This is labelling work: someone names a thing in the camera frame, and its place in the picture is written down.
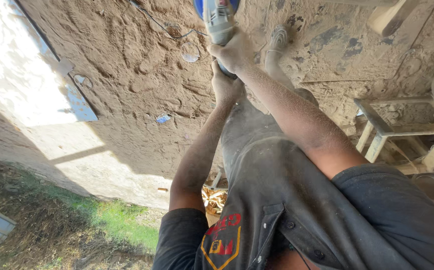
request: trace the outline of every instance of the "hand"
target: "hand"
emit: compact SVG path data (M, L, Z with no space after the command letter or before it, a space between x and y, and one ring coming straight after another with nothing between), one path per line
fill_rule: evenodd
M239 78L232 80L227 77L220 70L217 59L212 62L212 70L214 71L214 77L212 77L212 88L216 94L217 106L233 105L244 96L244 83L242 83Z
M233 74L238 74L239 71L253 62L247 34L237 27L234 36L225 46L211 44L207 50Z

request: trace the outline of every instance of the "dirt floor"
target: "dirt floor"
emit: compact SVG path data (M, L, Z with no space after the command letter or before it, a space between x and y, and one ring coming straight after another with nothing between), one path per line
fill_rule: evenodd
M190 0L139 2L172 35L190 29L205 32ZM215 102L210 86L212 57L205 49L208 39L196 33L172 39L126 0L21 3L57 54L76 65L71 75L83 74L92 81L92 89L82 91L99 118L88 123L96 135L121 163L172 179ZM434 0L420 5L409 22L388 38L378 37L366 25L373 7L313 0L242 0L236 19L250 34L255 61L261 67L272 29L287 24L290 46L281 60L285 72L295 85L312 91L321 109L347 135L355 136L359 131L354 98L430 92ZM198 46L198 61L182 59L180 48L186 42ZM249 96L265 111L251 92ZM156 117L164 112L171 119L157 123ZM393 105L381 112L392 124L428 123L434 109ZM217 164L222 164L219 152L214 169Z

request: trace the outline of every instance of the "black shirt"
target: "black shirt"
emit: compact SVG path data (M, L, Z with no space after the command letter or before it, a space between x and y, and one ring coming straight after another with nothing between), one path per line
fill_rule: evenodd
M264 269L277 236L322 269L434 269L434 204L398 170L364 164L329 181L281 134L241 145L224 145L220 220L167 213L154 269Z

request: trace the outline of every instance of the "person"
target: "person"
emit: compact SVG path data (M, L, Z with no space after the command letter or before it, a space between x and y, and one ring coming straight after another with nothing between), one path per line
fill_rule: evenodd
M238 79L212 63L217 106L172 182L153 269L434 269L434 204L397 169L368 163L313 95L294 89L278 66L286 44L280 25L267 73L240 30L208 47ZM228 194L209 228L201 189L219 138Z

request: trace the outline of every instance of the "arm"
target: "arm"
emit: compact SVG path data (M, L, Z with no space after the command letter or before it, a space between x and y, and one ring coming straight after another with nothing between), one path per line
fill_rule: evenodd
M282 131L329 179L345 169L368 163L321 110L253 64L247 46L245 34L238 31L225 47L210 45L208 50L254 92Z
M220 134L233 105L243 93L240 80L226 77L217 64L212 63L212 86L217 106L201 129L199 136L187 150L172 181L169 211L179 208L195 208L205 213L202 186L212 167Z

